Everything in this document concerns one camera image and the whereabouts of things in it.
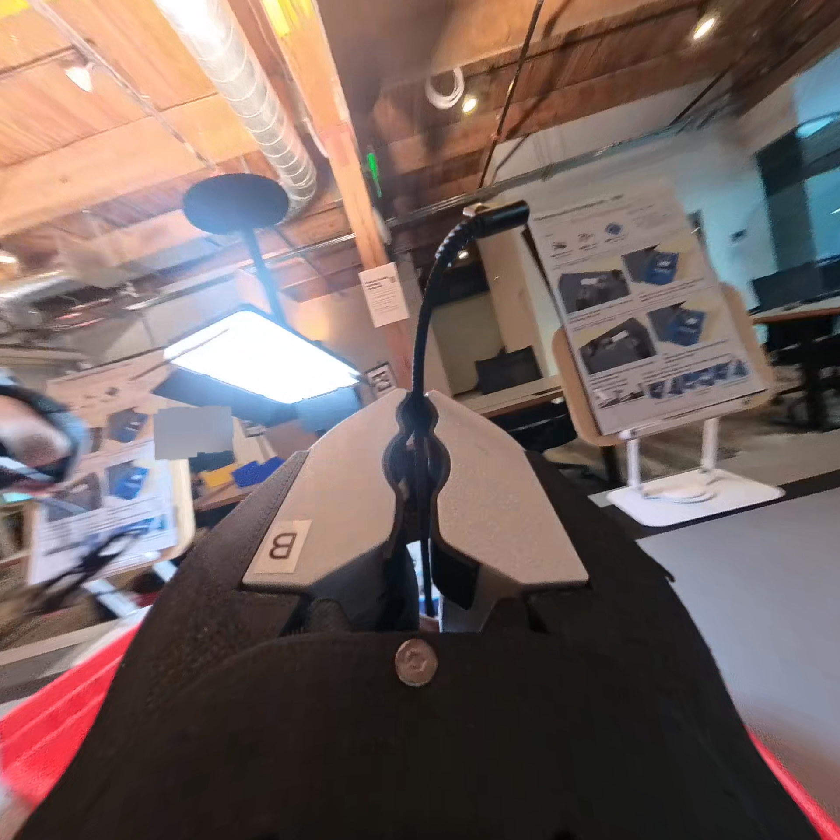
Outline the red plastic bin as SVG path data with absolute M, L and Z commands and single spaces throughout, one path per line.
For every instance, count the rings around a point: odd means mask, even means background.
M 720 686 L 527 626 L 277 637 L 141 721 L 146 641 L 2 720 L 17 838 L 838 838 Z

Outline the wooden backing board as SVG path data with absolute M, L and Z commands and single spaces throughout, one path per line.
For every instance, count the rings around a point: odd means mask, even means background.
M 696 408 L 690 412 L 684 411 L 672 417 L 636 425 L 616 434 L 603 434 L 596 422 L 581 374 L 574 362 L 564 325 L 560 325 L 553 335 L 551 347 L 559 369 L 562 396 L 568 407 L 578 438 L 598 448 L 615 447 L 625 443 L 630 438 L 645 438 L 662 434 L 678 427 L 697 424 L 712 418 L 757 410 L 770 403 L 771 398 L 775 395 L 774 372 L 763 347 L 758 342 L 753 330 L 752 320 L 738 290 L 727 283 L 722 284 L 722 289 L 733 326 L 743 342 L 748 362 L 759 374 L 765 385 L 764 389 L 759 393 L 728 400 L 714 406 Z

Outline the silver ventilation duct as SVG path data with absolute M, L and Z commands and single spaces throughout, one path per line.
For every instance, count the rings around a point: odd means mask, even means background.
M 318 190 L 316 165 L 228 2 L 154 4 L 257 143 L 287 194 L 289 216 L 300 216 Z

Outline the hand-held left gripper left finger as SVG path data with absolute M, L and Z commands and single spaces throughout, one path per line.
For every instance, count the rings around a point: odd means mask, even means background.
M 310 447 L 242 583 L 310 597 L 377 597 L 396 536 L 397 492 L 386 457 L 401 436 L 397 388 Z

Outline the white sheet stand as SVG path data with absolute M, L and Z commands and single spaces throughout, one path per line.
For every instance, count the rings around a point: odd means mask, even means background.
M 649 481 L 642 478 L 641 442 L 645 437 L 663 432 L 666 425 L 656 423 L 621 432 L 627 483 L 609 491 L 607 502 L 643 527 L 669 529 L 781 500 L 784 490 L 780 487 L 736 475 L 719 466 L 719 426 L 717 416 L 703 423 L 700 462 L 696 469 Z

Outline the white paper sign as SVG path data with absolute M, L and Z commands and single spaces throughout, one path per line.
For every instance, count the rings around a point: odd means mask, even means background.
M 376 329 L 408 320 L 410 311 L 396 263 L 359 272 L 360 286 Z

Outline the wooden desk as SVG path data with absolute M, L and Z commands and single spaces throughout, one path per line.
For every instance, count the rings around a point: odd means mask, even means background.
M 772 404 L 784 405 L 778 424 L 805 432 L 838 429 L 827 396 L 838 395 L 838 296 L 790 304 L 752 314 L 752 324 L 767 329 L 764 349 L 772 372 L 792 368 L 793 383 L 776 382 Z

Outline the black bag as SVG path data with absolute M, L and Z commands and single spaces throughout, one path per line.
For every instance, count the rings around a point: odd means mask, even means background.
M 476 390 L 482 395 L 536 382 L 543 377 L 531 345 L 511 352 L 501 351 L 487 360 L 477 360 L 475 367 Z

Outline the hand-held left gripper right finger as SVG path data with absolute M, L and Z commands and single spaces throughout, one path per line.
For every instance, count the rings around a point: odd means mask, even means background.
M 435 477 L 430 550 L 442 614 L 576 589 L 590 576 L 526 450 L 485 417 L 427 394 Z

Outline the light panel on black stand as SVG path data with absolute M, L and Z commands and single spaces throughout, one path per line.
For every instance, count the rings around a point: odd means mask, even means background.
M 221 406 L 262 427 L 292 420 L 322 433 L 362 408 L 361 373 L 291 327 L 281 310 L 257 232 L 282 222 L 290 199 L 279 183 L 224 174 L 192 186 L 187 220 L 212 235 L 239 235 L 269 310 L 243 304 L 164 350 L 166 377 L 155 396 L 194 407 Z

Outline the printed instruction sheet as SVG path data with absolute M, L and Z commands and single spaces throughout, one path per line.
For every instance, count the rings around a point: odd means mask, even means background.
M 26 583 L 70 570 L 114 533 L 144 532 L 101 573 L 114 576 L 183 553 L 196 535 L 190 471 L 154 456 L 153 398 L 135 406 L 86 406 L 91 452 L 30 520 Z
M 671 183 L 528 201 L 528 230 L 603 434 L 764 389 Z

